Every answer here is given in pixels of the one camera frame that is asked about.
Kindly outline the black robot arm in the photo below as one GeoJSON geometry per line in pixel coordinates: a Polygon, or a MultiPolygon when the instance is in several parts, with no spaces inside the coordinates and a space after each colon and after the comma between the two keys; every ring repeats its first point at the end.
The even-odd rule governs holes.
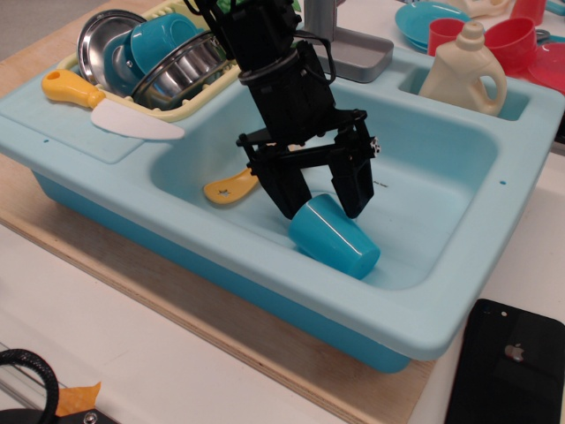
{"type": "Polygon", "coordinates": [[[239,135],[256,176],[291,219],[312,198],[303,169],[328,166],[346,216],[357,217],[373,197],[371,161],[379,147],[363,110],[339,110],[311,41],[298,29],[290,1],[188,2],[240,68],[265,124],[239,135]]]}

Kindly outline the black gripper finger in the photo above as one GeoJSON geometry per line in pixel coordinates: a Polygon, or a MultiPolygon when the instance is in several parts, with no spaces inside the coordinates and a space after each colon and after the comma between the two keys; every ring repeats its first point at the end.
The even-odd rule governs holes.
{"type": "Polygon", "coordinates": [[[264,170],[258,178],[268,196],[288,219],[292,219],[312,198],[301,170],[264,170]]]}
{"type": "Polygon", "coordinates": [[[372,167],[369,161],[355,164],[337,161],[329,165],[332,184],[345,215],[358,217],[374,196],[372,167]]]}

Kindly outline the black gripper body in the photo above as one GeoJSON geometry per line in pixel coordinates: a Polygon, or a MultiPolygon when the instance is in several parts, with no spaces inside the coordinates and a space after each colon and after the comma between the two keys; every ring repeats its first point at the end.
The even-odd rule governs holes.
{"type": "Polygon", "coordinates": [[[313,45],[298,42],[287,55],[239,74],[265,127],[237,144],[257,177],[280,177],[327,165],[336,176],[355,175],[379,147],[363,110],[339,110],[313,45]]]}

